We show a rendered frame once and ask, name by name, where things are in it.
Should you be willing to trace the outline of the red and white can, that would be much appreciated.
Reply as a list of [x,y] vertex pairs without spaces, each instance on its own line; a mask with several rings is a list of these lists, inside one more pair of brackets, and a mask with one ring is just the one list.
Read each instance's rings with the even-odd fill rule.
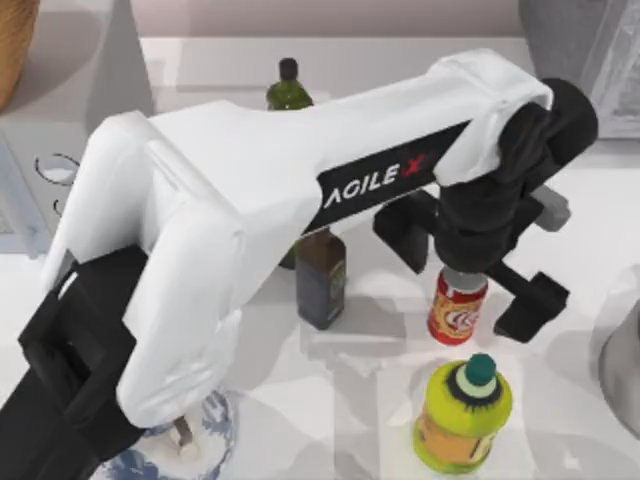
[[438,275],[427,317],[427,327],[433,338],[449,346],[468,341],[474,333],[487,291],[488,280],[484,274],[461,273],[444,266]]

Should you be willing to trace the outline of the pale grey rounded box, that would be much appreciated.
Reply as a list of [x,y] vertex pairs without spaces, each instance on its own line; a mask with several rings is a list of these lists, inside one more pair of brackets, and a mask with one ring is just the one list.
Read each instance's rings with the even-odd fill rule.
[[543,210],[536,219],[536,224],[541,229],[557,232],[570,219],[571,210],[568,200],[555,190],[542,185],[533,192],[532,196],[543,206]]

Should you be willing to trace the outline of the dark olive square bottle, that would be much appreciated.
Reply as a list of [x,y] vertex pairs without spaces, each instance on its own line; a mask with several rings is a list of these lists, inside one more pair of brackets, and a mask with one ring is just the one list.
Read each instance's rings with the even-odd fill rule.
[[346,246],[329,228],[303,238],[296,249],[299,316],[327,330],[344,310]]

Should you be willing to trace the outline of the grey metal pot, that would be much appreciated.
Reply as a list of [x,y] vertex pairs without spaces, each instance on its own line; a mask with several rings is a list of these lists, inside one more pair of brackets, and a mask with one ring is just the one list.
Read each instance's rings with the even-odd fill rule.
[[598,374],[603,397],[612,413],[640,440],[640,298],[604,343]]

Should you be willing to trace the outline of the yellow bottle with green cap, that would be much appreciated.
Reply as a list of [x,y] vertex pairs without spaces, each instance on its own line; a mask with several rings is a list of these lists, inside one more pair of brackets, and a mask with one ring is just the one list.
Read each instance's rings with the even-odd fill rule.
[[412,431],[414,452],[437,472],[472,472],[488,457],[512,407],[510,385],[490,355],[447,362],[428,381]]

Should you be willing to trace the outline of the green glass bottle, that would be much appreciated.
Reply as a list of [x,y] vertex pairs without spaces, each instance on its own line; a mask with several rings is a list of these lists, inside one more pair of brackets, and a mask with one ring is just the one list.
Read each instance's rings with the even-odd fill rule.
[[299,66],[295,58],[282,58],[278,63],[279,80],[266,92],[269,111],[300,110],[314,105],[312,97],[299,81]]

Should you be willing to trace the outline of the translucent grey box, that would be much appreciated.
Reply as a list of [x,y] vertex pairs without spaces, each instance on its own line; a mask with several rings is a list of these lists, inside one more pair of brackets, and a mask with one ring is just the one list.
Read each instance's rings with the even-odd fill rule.
[[601,139],[640,139],[640,16],[621,19],[592,98]]

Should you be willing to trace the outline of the grey rounded vessel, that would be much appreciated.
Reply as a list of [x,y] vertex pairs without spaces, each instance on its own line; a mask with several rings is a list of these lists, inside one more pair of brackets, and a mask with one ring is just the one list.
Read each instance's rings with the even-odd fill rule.
[[518,13],[539,76],[591,90],[610,57],[640,81],[640,0],[519,0]]

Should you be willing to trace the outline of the blue and white plate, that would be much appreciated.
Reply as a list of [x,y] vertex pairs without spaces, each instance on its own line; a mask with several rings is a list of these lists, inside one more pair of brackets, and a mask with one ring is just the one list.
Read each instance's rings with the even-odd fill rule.
[[170,436],[172,423],[147,430],[131,448],[102,464],[90,480],[225,480],[234,450],[234,410],[224,391],[213,391],[185,418],[200,448],[195,461],[182,461]]

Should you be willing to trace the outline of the white and brown utensil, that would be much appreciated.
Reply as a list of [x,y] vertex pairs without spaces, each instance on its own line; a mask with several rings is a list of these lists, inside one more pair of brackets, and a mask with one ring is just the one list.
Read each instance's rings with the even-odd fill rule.
[[200,448],[185,417],[173,421],[170,436],[182,461],[195,461],[200,456]]

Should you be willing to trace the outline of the microwave knob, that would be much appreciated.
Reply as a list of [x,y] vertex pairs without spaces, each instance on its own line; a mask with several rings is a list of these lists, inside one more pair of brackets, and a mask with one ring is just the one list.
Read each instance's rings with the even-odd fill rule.
[[35,172],[50,184],[70,187],[77,176],[79,162],[69,155],[52,153],[34,159]]

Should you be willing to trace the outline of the pale microwave oven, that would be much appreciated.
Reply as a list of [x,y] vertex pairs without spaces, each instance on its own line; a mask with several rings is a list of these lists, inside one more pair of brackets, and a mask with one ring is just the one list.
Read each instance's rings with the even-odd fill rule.
[[87,134],[70,123],[0,123],[0,213],[31,257],[48,251],[70,187],[43,180],[36,157],[52,153],[79,162]]

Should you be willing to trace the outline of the wooden basket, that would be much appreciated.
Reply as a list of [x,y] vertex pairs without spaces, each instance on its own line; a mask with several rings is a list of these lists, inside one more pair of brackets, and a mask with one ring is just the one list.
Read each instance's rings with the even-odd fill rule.
[[0,111],[20,80],[39,6],[40,0],[0,0]]

